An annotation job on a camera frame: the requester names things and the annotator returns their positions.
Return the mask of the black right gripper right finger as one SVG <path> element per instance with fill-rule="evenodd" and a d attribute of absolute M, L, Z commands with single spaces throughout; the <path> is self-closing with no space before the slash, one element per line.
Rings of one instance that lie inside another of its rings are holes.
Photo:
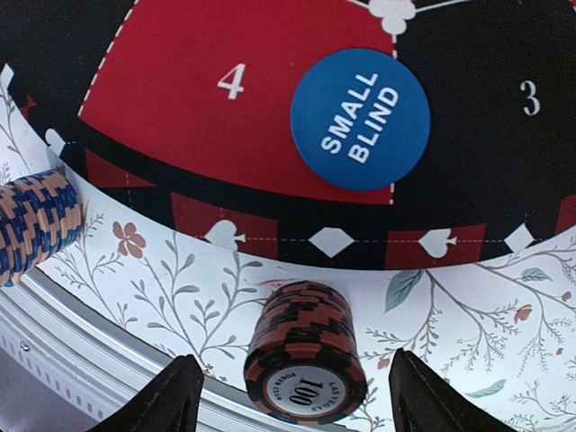
<path fill-rule="evenodd" d="M 511 427 L 466 400 L 412 352 L 395 352 L 389 374 L 397 431 L 506 432 Z"/>

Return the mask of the brown 100 poker chip stack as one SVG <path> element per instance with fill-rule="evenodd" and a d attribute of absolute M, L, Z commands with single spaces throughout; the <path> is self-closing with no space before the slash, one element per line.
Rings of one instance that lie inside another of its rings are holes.
<path fill-rule="evenodd" d="M 256 323 L 243 374 L 248 397 L 270 417 L 320 426 L 352 414 L 367 381 L 346 299 L 310 281 L 275 290 Z"/>

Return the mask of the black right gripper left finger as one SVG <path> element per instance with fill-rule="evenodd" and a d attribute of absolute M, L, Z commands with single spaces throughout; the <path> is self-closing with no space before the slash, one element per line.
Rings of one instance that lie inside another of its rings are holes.
<path fill-rule="evenodd" d="M 180 355 L 92 432 L 194 432 L 203 383 L 194 356 Z"/>

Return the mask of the round red black poker mat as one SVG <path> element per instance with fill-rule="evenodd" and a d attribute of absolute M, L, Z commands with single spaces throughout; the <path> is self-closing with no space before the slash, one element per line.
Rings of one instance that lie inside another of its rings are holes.
<path fill-rule="evenodd" d="M 418 164 L 371 192 L 303 161 L 303 76 L 348 49 L 422 85 Z M 572 1 L 4 1 L 16 109 L 88 183 L 212 244 L 397 270 L 517 253 L 575 225 Z"/>

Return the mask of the blue small blind button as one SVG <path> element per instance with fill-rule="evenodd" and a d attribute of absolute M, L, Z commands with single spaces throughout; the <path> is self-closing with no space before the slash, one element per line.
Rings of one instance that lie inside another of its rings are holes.
<path fill-rule="evenodd" d="M 397 59 L 373 49 L 344 49 L 303 76 L 290 123 L 311 171 L 336 187 L 371 192 L 418 164 L 431 110 L 422 85 Z"/>

